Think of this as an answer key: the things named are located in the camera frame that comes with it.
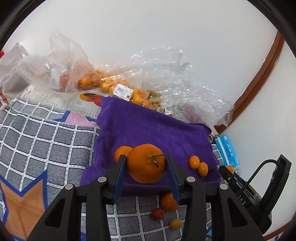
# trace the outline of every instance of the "white label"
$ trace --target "white label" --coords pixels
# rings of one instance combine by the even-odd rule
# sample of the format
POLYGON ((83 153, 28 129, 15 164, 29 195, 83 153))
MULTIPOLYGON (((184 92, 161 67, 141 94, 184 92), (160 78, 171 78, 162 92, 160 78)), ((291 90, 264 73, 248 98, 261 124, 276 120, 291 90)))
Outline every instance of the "white label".
POLYGON ((119 98, 124 99, 126 101, 129 101, 131 99, 132 93, 133 93, 132 89, 130 89, 122 84, 118 84, 113 91, 114 95, 116 95, 119 98))
POLYGON ((173 114, 174 112, 173 112, 173 110, 172 110, 172 108, 171 107, 165 107, 165 114, 166 115, 171 115, 171 114, 173 114))

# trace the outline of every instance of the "barcode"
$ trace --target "barcode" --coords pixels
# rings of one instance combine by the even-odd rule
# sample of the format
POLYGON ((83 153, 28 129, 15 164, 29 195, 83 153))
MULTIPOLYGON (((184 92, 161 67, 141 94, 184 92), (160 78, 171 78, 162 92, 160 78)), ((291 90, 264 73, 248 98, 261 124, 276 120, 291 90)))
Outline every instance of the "barcode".
POLYGON ((124 89, 122 89, 122 88, 120 88, 120 87, 117 87, 117 91, 119 92, 119 93, 124 93, 124 89))

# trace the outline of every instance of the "purple cloth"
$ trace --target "purple cloth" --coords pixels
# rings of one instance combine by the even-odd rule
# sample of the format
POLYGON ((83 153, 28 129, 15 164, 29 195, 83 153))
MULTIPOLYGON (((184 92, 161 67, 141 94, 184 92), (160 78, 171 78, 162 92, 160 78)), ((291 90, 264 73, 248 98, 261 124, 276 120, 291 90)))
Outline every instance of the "purple cloth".
MULTIPOLYGON (((108 168, 115 166, 114 152, 121 146, 136 147, 142 144, 157 146, 165 155, 172 155, 178 166, 188 175, 203 183, 218 185, 221 176, 218 172, 218 160, 207 137, 211 130, 203 124, 184 123, 170 116, 115 97, 101 99, 101 112, 97 125, 101 134, 94 145, 94 164, 87 166, 81 185, 89 184, 103 176, 108 168), (207 163, 209 172, 201 177, 188 165, 190 156, 198 156, 207 163)), ((122 196, 155 195, 170 190, 169 181, 164 172, 162 178, 152 184, 139 184, 126 173, 122 196)))

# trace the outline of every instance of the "plastic bag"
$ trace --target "plastic bag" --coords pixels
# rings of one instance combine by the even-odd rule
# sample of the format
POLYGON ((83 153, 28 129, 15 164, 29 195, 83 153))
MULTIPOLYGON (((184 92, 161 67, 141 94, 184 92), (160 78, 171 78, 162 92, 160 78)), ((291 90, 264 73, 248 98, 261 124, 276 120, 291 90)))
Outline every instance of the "plastic bag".
POLYGON ((16 43, 0 59, 0 101, 3 105, 9 104, 12 99, 19 96, 28 87, 28 83, 21 77, 17 64, 28 55, 22 45, 16 43))
POLYGON ((50 55, 28 56, 17 67, 28 83, 61 99, 70 98, 79 89, 100 85, 100 76, 78 43, 59 32, 54 32, 49 40, 50 55))
POLYGON ((148 101, 144 106, 150 109, 184 122, 208 126, 227 126, 231 120, 231 101, 193 80, 191 65, 184 61, 181 49, 154 48, 133 55, 125 65, 103 69, 109 76, 125 79, 132 89, 149 93, 138 104, 148 101))

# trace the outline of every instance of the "black cable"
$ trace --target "black cable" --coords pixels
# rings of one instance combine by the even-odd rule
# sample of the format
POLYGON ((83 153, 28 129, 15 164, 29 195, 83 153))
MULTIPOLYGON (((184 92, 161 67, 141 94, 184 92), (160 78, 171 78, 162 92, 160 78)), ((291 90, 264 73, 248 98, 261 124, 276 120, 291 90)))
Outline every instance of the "black cable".
POLYGON ((275 165, 279 166, 278 162, 273 159, 268 159, 260 164, 260 166, 256 169, 256 171, 253 173, 253 175, 250 177, 250 179, 246 182, 246 184, 243 186, 243 188, 238 192, 238 195, 241 195, 242 192, 246 189, 246 187, 250 184, 250 182, 254 179, 254 177, 257 175, 257 173, 260 171, 260 169, 267 163, 274 163, 275 165))

